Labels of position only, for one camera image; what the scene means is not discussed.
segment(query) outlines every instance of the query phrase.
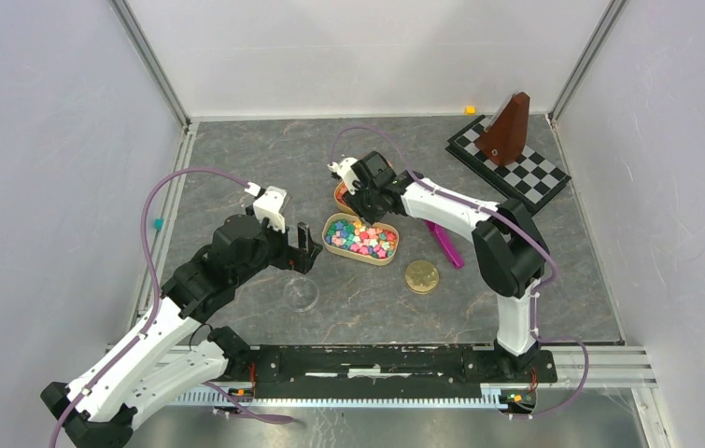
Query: black and white checkered board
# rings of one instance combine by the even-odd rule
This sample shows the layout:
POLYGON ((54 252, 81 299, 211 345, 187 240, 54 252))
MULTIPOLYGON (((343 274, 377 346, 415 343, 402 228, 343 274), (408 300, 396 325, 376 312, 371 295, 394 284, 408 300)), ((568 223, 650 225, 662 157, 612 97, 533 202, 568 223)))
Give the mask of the black and white checkered board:
POLYGON ((564 189, 570 181, 569 175, 530 147, 523 149, 517 161, 506 166, 496 165, 474 143, 485 124, 486 118, 478 117, 448 139, 450 145, 445 150, 504 196, 517 198, 531 214, 536 214, 564 189))

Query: metal corner post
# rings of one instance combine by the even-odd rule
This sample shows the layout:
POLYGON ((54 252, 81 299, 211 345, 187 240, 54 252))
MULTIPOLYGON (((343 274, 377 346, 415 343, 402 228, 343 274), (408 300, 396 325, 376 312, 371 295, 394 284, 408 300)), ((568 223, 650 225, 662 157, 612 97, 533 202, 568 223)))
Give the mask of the metal corner post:
POLYGON ((599 49, 602 47, 602 43, 607 38, 608 33, 610 33, 613 24, 622 12, 627 0, 611 0, 608 6, 605 8, 605 12, 599 19, 597 28, 594 29, 594 33, 588 39, 588 43, 585 44, 583 53, 577 61, 577 64, 572 69, 567 83, 564 84, 564 88, 561 89, 561 94, 558 96, 556 103, 550 112, 547 114, 551 121, 558 120, 561 114, 564 112, 569 103, 572 95, 577 90, 580 85, 585 73, 588 71, 588 67, 591 65, 594 58, 597 57, 599 49))
POLYGON ((168 103, 168 107, 170 107, 174 117, 176 117, 176 120, 182 127, 187 129, 187 127, 190 126, 190 116, 187 114, 181 102, 179 102, 176 91, 174 91, 173 86, 170 81, 168 81, 168 77, 162 70, 162 66, 157 60, 157 56, 154 55, 154 51, 151 49, 151 45, 148 43, 146 35, 144 35, 143 29, 141 29, 140 23, 137 22, 129 3, 127 0, 109 0, 109 2, 119 16, 121 24, 123 24, 124 29, 127 31, 137 53, 146 65, 148 72, 151 73, 151 77, 154 79, 154 82, 157 83, 157 87, 160 89, 160 92, 162 92, 162 96, 165 97, 165 101, 168 103))

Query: beige tray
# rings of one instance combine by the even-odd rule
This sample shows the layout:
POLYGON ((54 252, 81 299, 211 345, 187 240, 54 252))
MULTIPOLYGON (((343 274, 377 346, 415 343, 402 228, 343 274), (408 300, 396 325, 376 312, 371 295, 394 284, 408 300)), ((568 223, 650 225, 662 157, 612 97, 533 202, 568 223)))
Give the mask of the beige tray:
POLYGON ((325 245, 325 248, 328 250, 328 252, 331 252, 335 255, 340 255, 342 257, 347 257, 348 259, 356 259, 357 261, 362 261, 364 263, 373 264, 374 266, 385 266, 386 264, 392 262, 393 258, 396 257, 396 251, 399 250, 399 246, 402 244, 402 241, 399 238, 399 232, 395 228, 393 228, 393 226, 389 226, 388 224, 383 224, 381 222, 376 222, 371 227, 378 227, 378 228, 386 230, 386 231, 392 231, 393 234, 396 235, 396 248, 393 249, 393 253, 390 255, 390 257, 387 257, 385 259, 375 259, 374 257, 368 257, 365 255, 356 254, 355 252, 344 250, 344 249, 341 249, 341 248, 335 247, 334 245, 329 244, 327 242, 327 240, 325 240, 325 236, 327 235, 327 230, 330 228, 331 223, 333 223, 339 219, 356 221, 360 218, 356 217, 354 215, 349 215, 348 213, 336 213, 335 215, 328 218, 327 222, 325 222, 325 227, 322 230, 322 244, 325 245))
POLYGON ((332 193, 332 199, 335 201, 335 206, 338 207, 339 210, 342 212, 352 215, 353 217, 356 217, 357 215, 355 214, 355 211, 349 208, 349 205, 346 205, 345 203, 342 203, 341 201, 338 200, 338 191, 341 189, 341 187, 344 186, 344 181, 341 181, 340 184, 338 184, 338 187, 335 188, 335 191, 332 193))

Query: white wall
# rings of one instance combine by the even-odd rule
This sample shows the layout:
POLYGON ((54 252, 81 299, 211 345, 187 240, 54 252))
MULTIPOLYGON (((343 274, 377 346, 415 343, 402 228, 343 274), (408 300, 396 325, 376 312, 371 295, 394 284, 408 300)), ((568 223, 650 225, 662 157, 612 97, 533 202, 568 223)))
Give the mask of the white wall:
POLYGON ((546 112, 607 0, 131 0, 188 112, 546 112))
POLYGON ((108 2, 0 1, 0 447, 47 446, 38 394, 123 331, 179 132, 108 2))
POLYGON ((628 2, 560 137, 627 336, 705 447, 705 4, 628 2))

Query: wooden metronome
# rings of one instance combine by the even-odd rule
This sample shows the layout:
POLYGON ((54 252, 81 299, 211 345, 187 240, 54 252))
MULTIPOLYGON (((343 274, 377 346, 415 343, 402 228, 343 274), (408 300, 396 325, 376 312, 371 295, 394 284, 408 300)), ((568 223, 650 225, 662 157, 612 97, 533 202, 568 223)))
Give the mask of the wooden metronome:
POLYGON ((498 166, 516 161, 523 153, 528 136, 530 97, 515 93, 475 139, 479 151, 498 166))

